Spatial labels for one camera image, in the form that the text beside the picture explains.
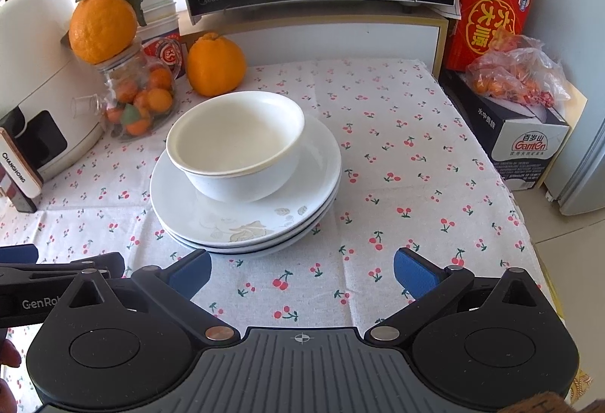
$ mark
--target white rice cooker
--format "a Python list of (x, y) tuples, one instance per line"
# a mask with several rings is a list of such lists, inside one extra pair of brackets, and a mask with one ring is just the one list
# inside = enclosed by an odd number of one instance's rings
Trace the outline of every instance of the white rice cooker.
[(104, 89), (101, 75), (61, 44), (73, 1), (0, 7), (0, 166), (28, 197), (31, 182), (41, 186), (73, 165), (103, 134), (98, 117), (71, 112), (72, 98)]

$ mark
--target plastic bag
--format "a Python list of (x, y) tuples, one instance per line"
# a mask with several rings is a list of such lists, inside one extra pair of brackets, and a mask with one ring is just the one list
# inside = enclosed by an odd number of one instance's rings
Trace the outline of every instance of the plastic bag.
[(552, 61), (542, 46), (537, 39), (500, 27), (489, 51), (468, 65), (468, 83), (479, 95), (526, 106), (553, 107), (570, 100), (562, 66)]

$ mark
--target white plate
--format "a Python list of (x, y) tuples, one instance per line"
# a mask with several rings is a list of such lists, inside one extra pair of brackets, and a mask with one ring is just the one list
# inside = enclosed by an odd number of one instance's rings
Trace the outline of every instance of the white plate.
[(189, 247), (195, 248), (195, 249), (207, 250), (209, 253), (217, 253), (217, 254), (221, 254), (221, 255), (239, 255), (239, 254), (243, 254), (243, 253), (255, 253), (257, 251), (262, 251), (264, 249), (276, 246), (277, 244), (281, 244), (282, 242), (285, 242), (288, 239), (291, 239), (294, 236), (297, 236), (298, 234), (300, 234), (300, 232), (305, 230), (308, 226), (317, 224), (317, 221), (319, 220), (319, 218), (321, 218), (321, 216), (323, 216), (323, 212), (325, 212), (326, 209), (328, 208), (328, 206), (330, 206), (332, 204), (332, 202), (335, 200), (337, 193), (338, 193), (339, 185), (340, 185), (340, 183), (337, 184), (337, 186), (334, 188), (334, 190), (330, 194), (329, 198), (324, 202), (324, 204), (320, 207), (320, 209), (316, 213), (314, 213), (313, 216), (311, 216), (308, 220), (306, 220), (299, 226), (294, 227), (289, 232), (286, 232), (285, 234), (280, 235), (277, 238), (269, 239), (268, 241), (260, 242), (259, 244), (252, 244), (250, 246), (245, 246), (242, 248), (215, 248), (215, 247), (211, 247), (211, 246), (202, 246), (202, 245), (196, 244), (192, 241), (188, 241), (187, 239), (184, 239), (176, 234), (173, 234), (172, 231), (168, 227), (164, 227), (164, 229), (168, 233), (170, 233), (170, 235), (172, 235), (173, 239), (175, 239), (176, 241), (182, 242), (183, 244), (185, 244)]
[[(332, 203), (330, 203), (327, 206), (327, 208), (319, 214), (319, 216), (317, 217), (315, 222), (313, 224), (310, 224), (305, 230), (301, 231), (298, 235), (295, 235), (294, 237), (292, 237), (286, 241), (283, 241), (281, 244), (277, 244), (276, 246), (272, 246), (272, 247), (269, 247), (269, 248), (261, 250), (261, 251), (256, 251), (254, 253), (243, 253), (238, 256), (246, 258), (246, 259), (261, 258), (262, 256), (272, 255), (273, 253), (277, 253), (278, 251), (281, 251), (282, 249), (286, 249), (287, 247), (292, 246), (293, 244), (300, 241), (304, 236), (308, 235), (311, 232), (311, 230), (313, 230), (313, 227), (316, 226), (317, 222), (319, 222), (331, 210), (333, 204), (334, 204), (334, 202), (332, 201)], [(192, 249), (192, 250), (198, 249), (196, 247), (190, 246), (189, 244), (185, 244), (182, 241), (177, 240), (170, 231), (166, 231), (166, 233), (176, 243), (180, 244), (181, 246), (183, 246), (187, 249)], [(231, 257), (235, 256), (235, 255), (219, 255), (217, 253), (211, 253), (211, 254), (212, 254), (213, 258), (228, 258), (229, 256), (231, 256)]]
[(161, 224), (188, 241), (215, 248), (257, 244), (308, 220), (330, 196), (341, 176), (341, 153), (332, 132), (307, 116), (301, 160), (290, 180), (252, 203), (222, 203), (195, 189), (164, 151), (149, 192)]

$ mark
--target bowl rim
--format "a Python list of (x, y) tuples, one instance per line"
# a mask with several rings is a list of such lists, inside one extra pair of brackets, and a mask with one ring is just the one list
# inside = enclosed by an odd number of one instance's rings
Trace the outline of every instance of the bowl rim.
[[(241, 98), (241, 100), (245, 101), (246, 98), (250, 97), (253, 101), (257, 101), (258, 98), (261, 97), (269, 97), (271, 100), (279, 101), (282, 104), (288, 104), (289, 107), (293, 108), (295, 113), (295, 120), (298, 120), (298, 129), (295, 131), (295, 135), (293, 139), (280, 151), (268, 157), (261, 162), (257, 162), (253, 165), (248, 165), (245, 167), (241, 167), (238, 169), (231, 169), (228, 171), (204, 171), (202, 169), (195, 169), (194, 167), (188, 165), (183, 159), (178, 155), (176, 143), (178, 141), (178, 134), (180, 130), (184, 128), (184, 125), (187, 121), (190, 120), (193, 116), (197, 116), (203, 112), (204, 109), (208, 107), (208, 104), (213, 103), (215, 105), (218, 102), (224, 101), (232, 101), (234, 100), (234, 96), (237, 98)], [(246, 174), (253, 174), (255, 172), (259, 172), (267, 167), (277, 163), (283, 156), (285, 156), (288, 152), (290, 152), (300, 141), (301, 136), (303, 135), (305, 127), (305, 115), (301, 107), (290, 98), (287, 98), (281, 94), (277, 94), (274, 92), (266, 92), (261, 90), (243, 90), (239, 92), (230, 92), (227, 94), (223, 94), (221, 96), (214, 97), (212, 99), (208, 99), (197, 106), (192, 107), (189, 111), (183, 114), (178, 120), (172, 125), (170, 130), (168, 131), (168, 135), (166, 136), (166, 153), (168, 154), (171, 162), (179, 168), (181, 171), (189, 174), (203, 175), (205, 177), (211, 177), (213, 179), (219, 179), (223, 177), (239, 177)]]

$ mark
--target cherry print tablecloth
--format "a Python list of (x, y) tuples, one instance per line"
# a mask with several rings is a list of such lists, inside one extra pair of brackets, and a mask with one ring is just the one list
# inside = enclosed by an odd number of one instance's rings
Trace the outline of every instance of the cherry print tablecloth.
[[(363, 334), (414, 298), (393, 275), (400, 246), (479, 276), (524, 267), (547, 291), (509, 192), (422, 63), (355, 59), (251, 68), (242, 89), (287, 95), (322, 120), (341, 145), (344, 177), (332, 210), (299, 243), (266, 258), (213, 257), (211, 280), (193, 298), (199, 306), (241, 332), (249, 325), (354, 325)], [(200, 98), (183, 82), (177, 100), (182, 113)], [(37, 213), (4, 214), (2, 245), (34, 243), (40, 262), (118, 251), (127, 275), (185, 255), (149, 199), (169, 127), (130, 144), (102, 139), (44, 186)], [(11, 329), (8, 336), (25, 354), (37, 328)], [(33, 411), (39, 400), (25, 365), (4, 377), (20, 410)]]

